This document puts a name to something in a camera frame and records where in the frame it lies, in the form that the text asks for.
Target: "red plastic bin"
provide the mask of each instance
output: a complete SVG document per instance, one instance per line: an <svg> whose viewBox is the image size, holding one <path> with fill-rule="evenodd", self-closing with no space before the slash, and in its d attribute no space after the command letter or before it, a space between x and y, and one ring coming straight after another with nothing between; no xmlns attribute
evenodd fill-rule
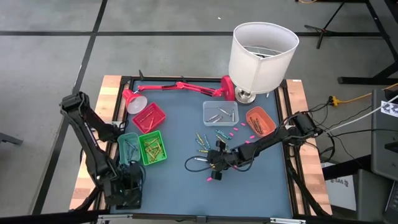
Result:
<svg viewBox="0 0 398 224"><path fill-rule="evenodd" d="M151 103L135 117L132 122L144 134L153 131L166 119L166 114L156 105Z"/></svg>

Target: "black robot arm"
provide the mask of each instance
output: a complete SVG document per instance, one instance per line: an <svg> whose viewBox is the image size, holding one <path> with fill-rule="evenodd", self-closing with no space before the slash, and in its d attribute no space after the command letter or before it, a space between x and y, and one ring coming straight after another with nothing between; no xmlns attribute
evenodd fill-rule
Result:
<svg viewBox="0 0 398 224"><path fill-rule="evenodd" d="M278 142L285 142L292 146L301 146L306 139L316 137L322 133L322 130L316 127L307 113L297 113L292 116L291 120L294 124L293 127L286 129L284 126L279 126L274 132L260 138L258 141L242 144L232 148L230 152L225 150L225 143L217 141L216 145L219 147L219 150L210 150L207 155L207 161L213 168L211 177L221 180L221 171L230 167L238 171L247 171L252 165L254 158L260 152ZM240 167L248 164L249 167L246 170L240 169Z"/></svg>
<svg viewBox="0 0 398 224"><path fill-rule="evenodd" d="M72 126L86 154L87 171L96 185L94 192L102 190L107 205L141 206L142 169L137 164L120 168L98 145L91 128L98 132L99 140L117 142L122 131L106 124L90 108L88 95L83 92L67 96L61 102L63 114Z"/></svg>

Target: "concrete floor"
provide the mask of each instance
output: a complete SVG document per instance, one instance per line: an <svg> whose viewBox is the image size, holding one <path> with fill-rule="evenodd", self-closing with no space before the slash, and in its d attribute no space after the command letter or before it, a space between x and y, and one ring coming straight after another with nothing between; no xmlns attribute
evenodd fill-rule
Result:
<svg viewBox="0 0 398 224"><path fill-rule="evenodd" d="M398 24L384 1L371 1L398 49ZM0 30L92 31L100 0L0 2ZM273 22L295 32L304 24L322 27L337 3L298 4L293 0L194 1L112 0L100 31L231 31L249 21ZM330 25L335 31L377 31L364 4L346 4ZM22 146L0 144L0 216L30 212L40 177L61 121L58 104L68 95L78 74L89 37L0 36L0 132L24 139ZM345 100L378 86L339 85L342 75L371 77L393 62L380 38L300 38L286 78L303 80L310 107L328 96ZM81 90L95 106L103 75L173 75L220 77L228 74L231 37L97 37ZM330 108L326 126L366 108L361 100ZM324 111L315 113L322 120ZM370 128L364 119L341 131ZM370 133L343 136L354 157L370 152ZM322 150L330 141L321 136ZM80 145L68 130L44 213L68 210L79 168ZM350 159L337 143L333 158Z"/></svg>

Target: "white lampshade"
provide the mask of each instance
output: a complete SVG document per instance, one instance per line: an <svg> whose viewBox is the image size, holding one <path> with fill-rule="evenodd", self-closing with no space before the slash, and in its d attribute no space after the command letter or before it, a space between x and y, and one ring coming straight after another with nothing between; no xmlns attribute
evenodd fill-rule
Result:
<svg viewBox="0 0 398 224"><path fill-rule="evenodd" d="M234 30L229 76L246 93L268 93L284 79L299 38L267 22L248 22Z"/></svg>

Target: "sticker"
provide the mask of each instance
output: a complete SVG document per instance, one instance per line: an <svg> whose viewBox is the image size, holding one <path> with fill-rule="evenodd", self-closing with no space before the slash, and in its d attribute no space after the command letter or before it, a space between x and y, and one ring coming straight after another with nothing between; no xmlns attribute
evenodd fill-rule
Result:
<svg viewBox="0 0 398 224"><path fill-rule="evenodd" d="M398 118L398 105L381 101L381 112Z"/></svg>

